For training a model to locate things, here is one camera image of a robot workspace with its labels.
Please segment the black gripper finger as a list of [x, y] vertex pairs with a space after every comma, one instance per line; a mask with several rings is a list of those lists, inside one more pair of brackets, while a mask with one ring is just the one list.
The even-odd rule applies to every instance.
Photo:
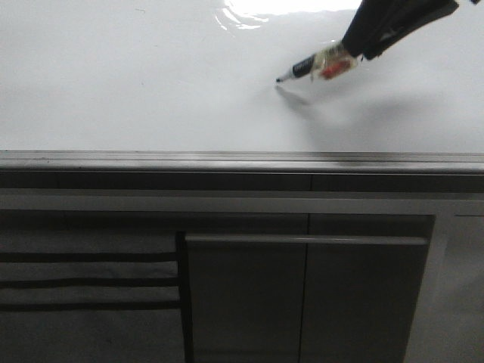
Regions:
[[352, 57], [363, 54], [404, 3], [399, 0], [362, 1], [341, 41], [347, 52]]
[[376, 37], [369, 42], [362, 55], [368, 61], [379, 57], [410, 33], [453, 14], [457, 9], [458, 3], [452, 0], [404, 1], [382, 30], [377, 31]]

